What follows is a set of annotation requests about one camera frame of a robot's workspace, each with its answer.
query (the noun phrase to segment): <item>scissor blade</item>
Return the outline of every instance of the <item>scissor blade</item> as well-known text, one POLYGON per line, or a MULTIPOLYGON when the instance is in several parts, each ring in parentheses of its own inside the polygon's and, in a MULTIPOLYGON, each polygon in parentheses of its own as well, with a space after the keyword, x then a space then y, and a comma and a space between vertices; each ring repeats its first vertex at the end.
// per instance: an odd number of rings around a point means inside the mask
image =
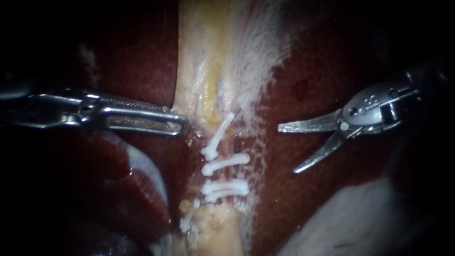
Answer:
POLYGON ((336 131, 325 144, 317 150, 312 156, 305 160, 302 164, 294 169, 294 173, 301 173, 315 164, 324 160, 328 155, 337 150, 344 142, 346 137, 343 136, 339 131, 336 131))
POLYGON ((324 116, 316 117, 305 121, 296 121, 278 125, 278 131, 283 133, 307 133, 336 131, 337 117, 341 109, 324 116))

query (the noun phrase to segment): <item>white suture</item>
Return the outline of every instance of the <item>white suture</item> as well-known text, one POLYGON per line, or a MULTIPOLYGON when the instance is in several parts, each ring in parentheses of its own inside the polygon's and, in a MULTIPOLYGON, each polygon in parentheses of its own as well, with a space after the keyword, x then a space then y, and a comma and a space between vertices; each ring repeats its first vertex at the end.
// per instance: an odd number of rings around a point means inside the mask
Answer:
POLYGON ((232 179, 228 182, 206 181, 201 192, 206 196, 206 201, 215 202, 218 198, 226 196, 246 196, 249 193, 249 188, 246 180, 241 179, 232 179))
POLYGON ((250 156, 245 153, 233 154, 230 159, 215 160, 209 162, 202 168, 201 172, 204 176, 212 176, 213 172, 224 167, 232 165, 245 165, 250 162, 250 156))
POLYGON ((207 146, 203 147, 200 150, 200 153, 204 155, 204 157, 207 161, 212 161, 213 159, 218 157, 218 151, 217 151, 218 144, 233 119, 234 119, 234 113, 229 112, 226 115, 226 117, 224 118, 221 125, 218 127, 217 131, 215 132, 215 135, 207 143, 207 146))
POLYGON ((191 229, 191 219, 193 218, 194 213, 200 206, 200 200, 195 199, 193 201, 193 207, 191 207, 190 211, 187 213, 185 218, 180 219, 180 230, 182 232, 188 232, 191 229))

